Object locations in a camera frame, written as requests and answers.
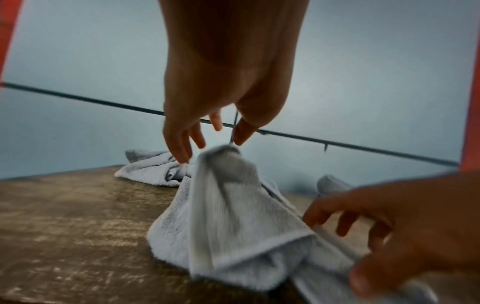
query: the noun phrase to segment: gray towel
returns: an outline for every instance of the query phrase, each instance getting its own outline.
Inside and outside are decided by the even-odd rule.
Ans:
[[[178,187],[194,169],[192,165],[180,165],[167,151],[127,150],[125,155],[130,164],[117,171],[115,176],[150,185]]]
[[[188,269],[193,278],[258,291],[290,278],[312,304],[362,303],[347,279],[355,254],[321,228],[309,229],[236,148],[211,149],[195,166],[193,178],[183,179],[148,231],[156,258]],[[376,303],[431,302],[422,288],[413,290],[418,292],[397,292]]]

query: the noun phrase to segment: wall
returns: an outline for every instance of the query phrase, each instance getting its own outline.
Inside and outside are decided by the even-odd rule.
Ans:
[[[242,153],[307,194],[324,174],[363,185],[455,170],[479,14],[475,0],[312,0],[287,105]],[[166,52],[156,0],[24,0],[1,79],[0,178],[165,149]],[[209,146],[230,139],[202,128]]]

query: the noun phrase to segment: crumpled towel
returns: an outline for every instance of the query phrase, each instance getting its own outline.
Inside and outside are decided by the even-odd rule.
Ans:
[[[163,187],[178,187],[185,176],[192,176],[194,166],[180,165],[168,151],[126,150],[130,164],[115,173],[141,183]]]
[[[321,228],[308,228],[274,184],[262,182],[238,149],[199,156],[147,240],[153,255],[193,278],[267,291],[290,278],[311,304],[362,303],[348,285],[354,253]],[[432,303],[414,286],[376,303]]]

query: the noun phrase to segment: finger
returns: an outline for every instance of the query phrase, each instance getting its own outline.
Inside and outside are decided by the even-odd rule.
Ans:
[[[183,148],[188,156],[187,163],[189,160],[192,158],[193,152],[192,152],[192,145],[190,144],[190,136],[188,131],[183,131],[181,134],[181,143],[183,145]]]
[[[338,219],[336,233],[338,236],[346,236],[352,225],[359,219],[360,214],[357,212],[345,211]]]
[[[207,145],[205,142],[205,137],[202,134],[200,122],[194,124],[193,127],[190,128],[189,135],[199,149],[203,149]]]
[[[248,138],[250,138],[250,136],[252,136],[253,133],[255,133],[256,130],[258,130],[257,127],[252,126],[241,118],[233,129],[233,142],[236,145],[241,146]]]
[[[372,252],[380,250],[385,238],[392,232],[392,228],[382,221],[377,221],[368,232],[368,247]]]
[[[303,221],[311,227],[316,223],[324,224],[330,214],[337,211],[371,213],[374,209],[382,206],[382,202],[375,199],[375,193],[381,191],[381,188],[376,189],[375,187],[359,188],[347,193],[316,199],[303,215]]]
[[[350,272],[350,285],[362,297],[393,291],[428,270],[428,264],[407,242],[393,236],[385,246],[361,259]]]
[[[215,131],[221,131],[224,125],[222,123],[222,117],[220,116],[220,110],[211,113],[209,117]]]
[[[172,126],[168,118],[165,118],[165,124],[163,125],[163,137],[165,138],[168,150],[170,150],[170,153],[174,158],[180,164],[187,163],[190,158],[181,140],[182,131],[175,126]]]

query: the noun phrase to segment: table surface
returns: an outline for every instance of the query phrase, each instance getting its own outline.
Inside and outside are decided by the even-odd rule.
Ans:
[[[256,293],[155,260],[145,235],[176,189],[113,175],[119,167],[0,182],[0,303],[304,303],[290,282]],[[311,199],[287,195],[304,211]],[[335,219],[326,228],[333,230]],[[359,252],[369,225],[345,241]],[[480,279],[425,278],[442,303],[479,303]]]

